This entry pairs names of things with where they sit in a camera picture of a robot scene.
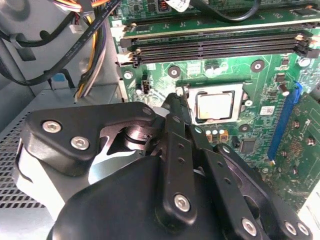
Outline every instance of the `white label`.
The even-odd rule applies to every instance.
[[[263,106],[260,111],[260,115],[272,115],[274,114],[276,106]]]
[[[188,62],[186,68],[187,68],[188,75],[200,74],[201,62]]]
[[[156,64],[155,63],[149,63],[149,64],[146,65],[146,69],[150,70],[150,71],[156,70]]]
[[[114,28],[119,27],[122,25],[122,21],[121,20],[114,20],[111,22],[111,24],[112,24],[112,27],[114,27]]]
[[[182,13],[189,7],[190,0],[166,0],[165,2],[178,12]]]

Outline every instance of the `blue pcie slot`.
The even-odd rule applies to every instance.
[[[279,147],[279,144],[282,140],[282,137],[285,133],[289,118],[294,109],[295,104],[298,103],[303,87],[296,82],[296,87],[292,90],[289,96],[286,97],[282,112],[280,114],[275,132],[272,137],[272,141],[267,152],[268,158],[270,161],[274,161],[276,153]]]

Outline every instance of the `cpu socket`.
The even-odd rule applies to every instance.
[[[244,94],[242,83],[185,87],[184,90],[188,93],[193,124],[221,124],[238,120]]]

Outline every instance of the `ventilation grille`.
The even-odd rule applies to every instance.
[[[0,209],[45,207],[20,191],[15,185],[11,175],[19,144],[20,132],[26,116],[0,141]]]

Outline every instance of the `green circuit board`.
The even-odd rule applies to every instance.
[[[268,157],[267,153],[286,100],[286,96],[282,94],[278,86],[284,84],[291,92],[298,82],[302,85],[305,93],[310,93],[320,80],[320,59],[306,59],[294,51],[278,53],[275,46],[281,44],[277,43],[277,39],[281,40],[277,36],[309,32],[315,37],[310,38],[312,42],[309,42],[309,47],[318,49],[320,46],[317,40],[319,40],[320,28],[314,26],[320,21],[320,11],[316,7],[305,11],[305,6],[301,6],[301,4],[309,4],[310,1],[292,2],[290,7],[286,6],[280,9],[278,7],[287,4],[288,1],[262,0],[262,11],[259,14],[241,23],[228,24],[214,19],[203,20],[200,15],[197,15],[198,11],[193,8],[182,14],[171,8],[168,11],[160,12],[157,6],[159,2],[161,1],[123,0],[117,8],[116,14],[109,17],[111,27],[117,28],[117,26],[126,25],[124,35],[114,38],[117,53],[123,56],[131,53],[135,55],[135,58],[141,56],[141,63],[137,65],[131,58],[128,58],[127,63],[119,64],[120,86],[122,86],[121,92],[124,100],[143,102],[150,107],[160,107],[168,94],[177,93],[185,87],[200,89],[202,87],[242,85],[244,98],[241,102],[238,118],[230,122],[208,123],[200,125],[200,127],[207,133],[208,140],[213,146],[218,143],[228,144],[250,167],[258,169],[262,178],[268,181],[271,186],[274,187],[279,183],[281,187],[276,188],[276,192],[287,202],[293,201],[292,206],[298,210],[304,203],[305,197],[313,189],[314,183],[317,183],[319,176],[317,179],[312,176],[312,183],[306,181],[301,184],[299,189],[295,188],[294,180],[296,179],[292,178],[290,172],[292,166],[284,161],[279,151],[274,161]],[[228,13],[235,9],[246,9],[252,4],[247,0],[210,0],[209,3],[220,10],[227,10]],[[275,49],[273,54],[247,55],[246,52],[242,52],[235,57],[227,57],[228,53],[232,53],[233,50],[245,48],[241,44],[246,42],[242,41],[239,46],[235,44],[236,46],[230,48],[226,46],[227,44],[232,45],[239,43],[241,39],[246,37],[259,38],[259,36],[263,36],[263,41],[272,42]],[[123,46],[121,39],[127,43],[129,41],[130,44]],[[229,39],[240,39],[240,41],[232,42],[231,40],[224,43]],[[202,45],[202,42],[206,42],[208,45],[212,44],[211,49],[210,47],[206,48],[208,52],[227,48],[230,51],[226,51],[226,56],[223,56],[224,53],[222,56],[215,56],[215,53],[212,53],[212,58],[201,55],[197,58],[196,52],[201,52],[205,49],[202,47],[206,46]],[[182,51],[180,51],[179,44],[184,44],[188,49],[181,47]],[[250,46],[251,49],[256,47],[254,44]],[[267,51],[268,45],[264,45],[264,47],[264,50]],[[253,71],[252,65],[256,61],[263,62],[263,70]],[[219,70],[211,71],[208,74],[207,66],[214,66]],[[179,70],[178,77],[170,75],[172,67]],[[144,78],[147,79],[149,90],[142,94],[141,91],[137,92],[137,85],[141,84]],[[307,94],[301,98],[301,101],[306,96],[311,101]],[[210,102],[209,104],[214,106],[219,102]],[[301,109],[305,108],[306,111],[311,111],[306,103],[302,103],[300,106],[303,106]],[[237,137],[239,141],[238,146],[234,145],[234,137]],[[281,146],[288,145],[290,141],[288,139],[286,141],[288,142],[282,141]],[[307,150],[306,147],[308,146],[303,145],[302,150]],[[313,158],[312,163],[304,161],[298,166],[298,168],[302,168],[298,169],[301,178],[309,178],[308,169],[311,169],[315,162],[315,157],[311,153],[309,156]],[[302,162],[300,158],[293,158],[293,161]],[[303,188],[307,187],[309,189],[303,192]]]
[[[286,66],[282,65],[283,59],[288,59]],[[161,106],[169,93],[175,92],[179,86],[210,86],[220,84],[244,83],[243,90],[253,104],[245,107],[240,113],[237,122],[202,125],[205,131],[224,130],[228,132],[227,144],[232,146],[232,136],[242,139],[254,139],[254,151],[241,153],[239,155],[251,166],[259,169],[273,171],[273,167],[267,156],[272,136],[274,134],[279,114],[285,101],[285,97],[277,90],[275,78],[278,74],[285,75],[288,89],[294,87],[294,81],[298,81],[306,91],[313,89],[319,81],[320,60],[313,59],[308,67],[300,67],[298,61],[301,58],[296,54],[274,54],[248,57],[230,57],[214,60],[180,61],[170,63],[155,63],[142,65],[140,68],[122,67],[121,72],[133,73],[131,80],[124,79],[124,85],[130,102],[139,101],[149,106]],[[251,71],[251,64],[256,60],[263,60],[265,67],[263,71],[254,73]],[[224,71],[221,74],[207,77],[205,65],[219,65]],[[178,66],[181,69],[179,79],[168,75],[170,66]],[[148,74],[152,89],[147,95],[136,94],[136,81],[141,79],[143,74]],[[262,109],[272,109],[272,114],[261,115]],[[247,132],[240,131],[242,125],[249,125]]]
[[[306,22],[319,22],[320,11],[311,9],[311,13],[306,17],[296,13],[293,9],[279,9],[261,12],[252,18],[230,25],[229,23],[216,21],[214,19],[182,19],[172,22],[159,22],[159,23],[137,23],[137,27],[133,27],[125,35],[125,39],[143,38],[143,37],[156,37],[156,36],[170,36],[177,34],[190,34],[208,31],[223,31],[223,30],[237,30],[245,32],[246,29],[264,28],[270,26],[285,26],[292,24],[301,24]]]
[[[252,7],[253,2],[248,0],[207,0],[207,3],[220,11],[230,10],[248,10]],[[260,9],[277,8],[287,4],[287,0],[262,0]],[[309,4],[310,0],[297,0],[291,2],[291,5]],[[122,0],[117,9],[118,14],[123,15],[125,20],[154,19],[155,17],[169,17],[179,15],[177,11],[164,3],[164,0]],[[198,11],[192,6],[185,13],[197,13]]]
[[[294,107],[268,183],[299,210],[320,180],[320,104],[308,94]]]

